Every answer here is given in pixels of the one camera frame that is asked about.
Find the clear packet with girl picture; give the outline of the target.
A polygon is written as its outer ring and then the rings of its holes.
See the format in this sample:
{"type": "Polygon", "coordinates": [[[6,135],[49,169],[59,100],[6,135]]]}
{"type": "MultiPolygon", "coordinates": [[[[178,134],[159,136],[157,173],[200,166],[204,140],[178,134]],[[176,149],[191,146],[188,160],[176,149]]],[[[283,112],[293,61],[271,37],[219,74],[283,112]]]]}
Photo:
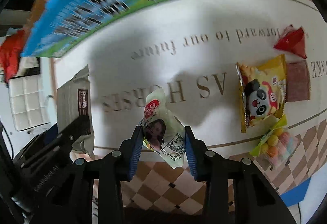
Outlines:
{"type": "Polygon", "coordinates": [[[166,107],[166,95],[159,87],[146,98],[143,118],[143,145],[160,155],[173,168],[182,167],[185,158],[185,127],[166,107]]]}

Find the silver grey snack packet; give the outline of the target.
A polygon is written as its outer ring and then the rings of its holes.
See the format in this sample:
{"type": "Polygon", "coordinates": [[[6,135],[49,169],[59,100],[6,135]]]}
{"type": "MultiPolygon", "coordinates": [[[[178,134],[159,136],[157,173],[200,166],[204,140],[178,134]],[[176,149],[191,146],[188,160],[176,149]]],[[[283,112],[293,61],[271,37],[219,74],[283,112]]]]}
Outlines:
{"type": "MultiPolygon", "coordinates": [[[[57,89],[57,126],[64,130],[80,116],[91,118],[89,67],[85,66],[71,80],[57,89]]],[[[92,123],[86,125],[73,143],[73,151],[94,158],[94,130],[92,123]]]]}

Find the yellow panda snack bag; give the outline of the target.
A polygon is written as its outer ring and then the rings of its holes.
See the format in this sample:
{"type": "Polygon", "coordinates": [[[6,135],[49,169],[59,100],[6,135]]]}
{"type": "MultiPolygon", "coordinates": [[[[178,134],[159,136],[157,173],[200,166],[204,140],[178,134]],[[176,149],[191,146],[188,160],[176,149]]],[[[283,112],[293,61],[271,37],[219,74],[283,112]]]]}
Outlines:
{"type": "Polygon", "coordinates": [[[239,79],[241,132],[271,116],[281,118],[287,94],[287,64],[284,54],[255,66],[236,64],[239,79]]]}

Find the brown rectangular snack bar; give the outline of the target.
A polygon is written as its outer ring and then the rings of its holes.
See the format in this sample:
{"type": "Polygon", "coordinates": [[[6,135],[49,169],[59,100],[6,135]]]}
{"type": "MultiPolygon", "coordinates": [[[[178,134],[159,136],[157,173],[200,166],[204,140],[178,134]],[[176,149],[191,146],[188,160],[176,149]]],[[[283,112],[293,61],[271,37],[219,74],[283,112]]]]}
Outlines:
{"type": "Polygon", "coordinates": [[[287,102],[310,100],[310,75],[306,61],[287,64],[287,102]]]}

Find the small red candy packet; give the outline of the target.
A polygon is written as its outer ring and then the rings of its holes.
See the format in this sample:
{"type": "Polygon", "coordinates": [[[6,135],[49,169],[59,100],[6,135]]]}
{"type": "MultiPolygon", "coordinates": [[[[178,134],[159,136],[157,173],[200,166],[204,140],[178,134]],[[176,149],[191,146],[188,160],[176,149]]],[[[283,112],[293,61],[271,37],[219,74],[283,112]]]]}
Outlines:
{"type": "Polygon", "coordinates": [[[306,59],[305,31],[303,27],[297,29],[292,24],[288,25],[274,44],[274,49],[290,52],[302,59],[306,59]]]}

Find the white tufted sofa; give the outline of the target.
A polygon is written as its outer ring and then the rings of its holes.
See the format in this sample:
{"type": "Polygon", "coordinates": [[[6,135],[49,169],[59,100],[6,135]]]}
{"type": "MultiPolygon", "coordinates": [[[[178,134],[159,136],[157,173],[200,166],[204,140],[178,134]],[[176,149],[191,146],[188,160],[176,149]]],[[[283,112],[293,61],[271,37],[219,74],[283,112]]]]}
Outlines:
{"type": "Polygon", "coordinates": [[[8,87],[13,122],[18,132],[49,122],[41,75],[12,78],[8,87]]]}

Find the colourful candy balls packet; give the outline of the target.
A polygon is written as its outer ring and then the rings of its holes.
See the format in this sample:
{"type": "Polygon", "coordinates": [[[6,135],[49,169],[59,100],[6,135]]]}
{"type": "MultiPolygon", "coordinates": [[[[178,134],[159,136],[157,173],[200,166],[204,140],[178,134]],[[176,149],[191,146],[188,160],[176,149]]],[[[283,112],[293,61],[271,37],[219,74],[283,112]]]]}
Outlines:
{"type": "Polygon", "coordinates": [[[266,134],[257,146],[249,152],[253,157],[265,159],[273,169],[289,160],[298,146],[299,139],[289,132],[286,115],[283,115],[266,134]]]}

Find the red bag on floor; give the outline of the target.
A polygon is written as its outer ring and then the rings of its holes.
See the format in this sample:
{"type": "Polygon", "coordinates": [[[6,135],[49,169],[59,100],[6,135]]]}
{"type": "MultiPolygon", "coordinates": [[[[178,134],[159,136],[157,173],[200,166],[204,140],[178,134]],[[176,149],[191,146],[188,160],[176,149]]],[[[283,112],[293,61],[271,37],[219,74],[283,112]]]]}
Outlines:
{"type": "Polygon", "coordinates": [[[4,81],[14,77],[18,71],[20,53],[26,43],[26,32],[19,30],[15,34],[7,37],[1,45],[1,68],[4,72],[4,81]]]}

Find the checkered white table mat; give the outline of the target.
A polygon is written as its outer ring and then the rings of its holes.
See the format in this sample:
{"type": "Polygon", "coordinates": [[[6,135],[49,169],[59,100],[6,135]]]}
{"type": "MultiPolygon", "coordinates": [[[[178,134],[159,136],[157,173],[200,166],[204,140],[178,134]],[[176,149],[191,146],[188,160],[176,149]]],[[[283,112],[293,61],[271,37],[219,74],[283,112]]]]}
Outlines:
{"type": "Polygon", "coordinates": [[[87,66],[95,134],[105,155],[130,136],[145,100],[162,87],[167,106],[210,149],[246,155],[274,120],[241,133],[237,62],[259,65],[279,54],[288,25],[303,27],[310,99],[289,102],[289,130],[299,137],[276,170],[258,159],[279,193],[311,179],[305,200],[290,210],[306,223],[326,193],[326,21],[311,0],[173,0],[114,22],[55,60],[57,87],[87,66]]]}

